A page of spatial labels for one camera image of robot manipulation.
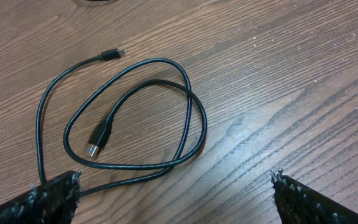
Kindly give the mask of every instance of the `usb cable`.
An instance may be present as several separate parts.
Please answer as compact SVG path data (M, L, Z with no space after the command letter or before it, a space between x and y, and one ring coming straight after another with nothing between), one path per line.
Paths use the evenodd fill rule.
M52 88L66 75L71 73L72 71L76 70L77 68L82 67L83 65L86 65L88 63L94 62L94 61L109 61L113 59L119 59L123 57L124 51L119 49L113 49L113 50L107 50L105 52L102 52L101 54L91 57L87 60L84 60L71 68L65 70L63 73L61 73L57 78L55 78L51 84L47 87L45 93L42 95L38 111L37 111L37 118L36 118L36 141L37 141L37 157L38 157L38 171L40 176L40 181L42 185L45 185L47 183L47 178L45 176L45 168L44 168L44 156L43 156L43 149L42 149L42 114L44 112L44 106L45 102L48 98L48 95ZM114 115L117 113L118 109L121 107L121 105L135 92L138 90L150 86L150 85L169 85L172 87L175 87L181 91L184 91L188 95L188 101L187 101L187 109L186 109L186 120L185 120L185 127L183 129L181 139L179 142L178 149L173 157L173 159L169 162L161 162L158 164L148 164L148 165L131 165L131 164L107 164L107 163L98 163L98 162L92 162L89 160L86 160L80 156L77 156L73 150L70 147L70 143L68 140L68 137L70 135L71 127L74 125L75 121L78 119L78 117L84 112L84 110L92 103L93 100L95 100L104 90L106 90L109 86L111 86L115 81L117 81L119 78L124 76L125 74L129 73L130 71L139 68L143 65L147 65L149 63L156 63L156 62L162 62L167 63L172 66L174 66L176 69L179 70L183 78L185 79L186 86L179 85L175 82L171 82L168 80L148 80L146 82L143 82L137 86L135 86L133 89L129 90L124 96L122 96L117 103L114 105L110 113L106 116L106 118L102 119L102 121L96 126L95 130L93 131L90 139L89 139L89 146L87 148L87 152L91 157L94 157L97 155L100 149L102 149L111 134L111 128L113 123ZM181 156L181 153L183 151L183 148L185 147L189 127L190 127L190 117L191 117L191 106L192 101L194 101L200 111L201 115L201 134L200 138L198 139L197 144L195 147L188 153L186 153L184 156ZM107 83L105 83L102 87L100 87L95 93L89 97L84 104L77 110L77 112L73 115L71 120L66 125L66 129L63 135L63 146L67 152L67 154L76 162L92 167L97 169L116 169L116 170L157 170L160 169L160 171L155 172L153 174L144 175L142 177L136 177L126 180L119 180L115 182L111 182L108 184L100 185L98 187L94 187L89 190L85 190L81 192L81 196L89 195L95 192L98 192L100 190L104 189L110 189L112 187L117 187L121 185L128 185L128 184L136 184L139 182L145 182L148 180L156 179L158 177L161 177L165 174L167 174L169 171L173 169L175 165L181 164L182 162L187 161L189 158L194 156L202 147L202 145L205 142L206 138L206 132L207 132L207 119L206 119L206 113L204 110L203 105L201 104L200 100L197 98L197 96L191 91L190 86L190 80L188 78L188 75L186 74L185 70L176 62L166 59L166 58L151 58L147 60L143 60L141 62L138 62L134 65L131 65L130 67L127 67L122 72L118 73L115 77L112 77Z

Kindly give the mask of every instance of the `black cord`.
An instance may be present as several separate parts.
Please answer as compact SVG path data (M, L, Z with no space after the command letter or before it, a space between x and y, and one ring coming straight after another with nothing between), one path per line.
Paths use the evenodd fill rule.
M110 51L106 51L101 53L100 55L96 56L96 57L92 57L89 58L83 62L80 62L74 66L72 66L71 68L65 70L63 73L61 73L56 79L54 79L51 84L49 84L49 86L47 87L44 95L41 98L40 104L39 104L39 108L38 108L38 112L37 112L37 120L36 120L36 141L37 141L37 155L38 155L38 170L39 170L39 176L40 176L40 181L41 184L46 184L47 182L47 178L45 176L45 169L44 169L44 159L43 159L43 152L42 152L42 113L44 110L44 105L45 102L48 98L48 94L50 93L50 91L52 90L52 88L66 75L68 75L70 72L74 71L75 69L86 65L87 63L90 62L94 62L97 60L112 60L115 58L121 58L123 51L119 51L118 49L114 49L114 50L110 50ZM114 117L114 115L117 113L118 109L121 107L121 105L130 97L132 96L135 92L137 92L138 90L150 86L150 85L156 85L156 84L163 84L163 85L170 85L172 87L178 88L182 91L184 91L187 95L188 95L188 102L187 102L187 114L186 114L186 120L185 120L185 127L183 129L183 133L179 142L179 146L178 149L173 157L173 159L170 162L161 162L158 164L149 164L149 165L126 165L126 164L105 164L105 163L98 163L98 162L91 162L88 161L86 159L83 159L79 156L77 156L73 150L70 147L70 143L68 140L68 136L70 134L70 130L71 127L74 125L75 121L78 119L78 117L82 114L82 112L84 112L84 110L86 109L86 107L88 107L93 100L95 100L105 89L107 89L110 85L112 85L115 81L117 81L119 78L121 78L123 75L127 74L128 72L132 71L133 69L139 68L143 65L147 65L149 63L155 63L155 62L163 62L163 63L168 63L172 66L174 66L176 69L179 70L179 72L182 74L183 78L185 79L185 83L186 83L186 87L179 85L175 82L171 82L168 80L149 80L146 82L141 83L140 85L137 85L136 87L134 87L133 89L131 89L130 91L128 91L124 96L121 97L121 99L119 99L117 101L117 103L114 105L113 109L111 110L110 114L108 115L108 117L106 118L106 122L107 123L112 123L112 119ZM187 135L188 135L188 131L189 131L189 126L190 126L190 117L191 117L191 102L192 100L194 100L194 102L196 103L200 114L201 114L201 122L202 122L202 128L201 128L201 135L200 138L196 144L196 146L187 154L185 154L184 156L181 156L182 150L185 147L185 143L186 143L186 139L187 139ZM88 194L92 194L95 192L98 192L100 190L104 190L104 189L109 189L112 187L117 187L120 185L127 185L127 184L136 184L139 182L144 182L147 180L152 180L158 177L161 177L165 174L167 174L169 171L171 171L173 169L173 167L175 165L178 165L182 162L185 162L186 160L188 160L189 158L191 158L192 156L194 156L202 147L204 141L205 141L205 137L206 137L206 131L207 131L207 119L206 119L206 113L205 110L203 108L203 105L201 104L200 100L197 98L197 96L191 91L191 86L190 86L190 80L188 78L188 75L186 74L186 72L184 71L184 69L177 64L176 62L169 60L169 59L165 59L165 58L151 58L151 59L147 59L141 62L138 62L134 65L131 65L130 67L126 68L125 70L123 70L122 72L118 73L115 77L113 77L112 79L110 79L107 83L105 83L102 87L100 87L100 89L98 89L95 93L93 93L93 95L91 97L89 97L85 103L78 109L78 111L74 114L74 116L71 118L71 120L68 122L64 135L63 135L63 145L64 148L67 152L67 154L74 159L76 162L84 165L84 166L88 166L88 167L92 167L92 168L97 168L97 169L117 169L117 170L154 170L154 169L162 169L156 173L153 174L149 174L149 175L145 175L142 177L136 177L136 178L132 178L132 179L126 179L126 180L120 180L120 181L115 181L115 182L111 182L108 184L104 184L104 185L100 185L98 187L94 187L92 189L89 190L85 190L84 192L81 192L81 196L85 196Z

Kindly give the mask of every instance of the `wooden surface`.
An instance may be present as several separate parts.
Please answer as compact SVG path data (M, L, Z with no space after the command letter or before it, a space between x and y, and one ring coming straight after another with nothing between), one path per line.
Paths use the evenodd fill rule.
M71 160L63 130L78 107L139 60L166 57L188 72L209 129L203 152L168 175L81 200L73 223L280 223L270 170L358 212L358 1L0 0L0 203L39 184L35 113L46 86L74 63L120 47L59 84L47 106L47 177L83 169L84 189L147 172L96 170ZM167 65L120 79L85 112L71 145L122 94L150 78L183 83ZM168 161L186 96L150 87L118 112L98 162ZM194 110L186 148L200 133Z

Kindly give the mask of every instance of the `wooden table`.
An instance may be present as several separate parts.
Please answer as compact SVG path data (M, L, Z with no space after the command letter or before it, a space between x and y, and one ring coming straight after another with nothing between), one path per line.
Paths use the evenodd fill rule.
M53 92L44 122L47 177L83 169L84 189L147 172L71 160L63 130L78 107L127 66L166 57L188 72L209 129L203 152L166 176L81 200L73 223L280 223L270 171L279 168L358 212L358 1L0 0L0 203L38 185L35 114L64 69L111 48L126 57L78 70ZM91 130L134 85L167 65L120 79L80 117L71 145L86 157ZM118 112L98 162L173 156L186 96L153 86ZM186 149L200 133L194 109Z

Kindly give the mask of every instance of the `cable connector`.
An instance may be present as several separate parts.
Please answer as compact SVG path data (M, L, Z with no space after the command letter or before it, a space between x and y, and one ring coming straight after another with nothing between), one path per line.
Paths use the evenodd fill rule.
M86 151L90 157L95 157L99 150L103 148L109 140L111 134L111 122L103 119L93 130L89 139Z
M125 56L125 51L121 49L112 49L100 53L102 60L108 61L113 59L122 58Z

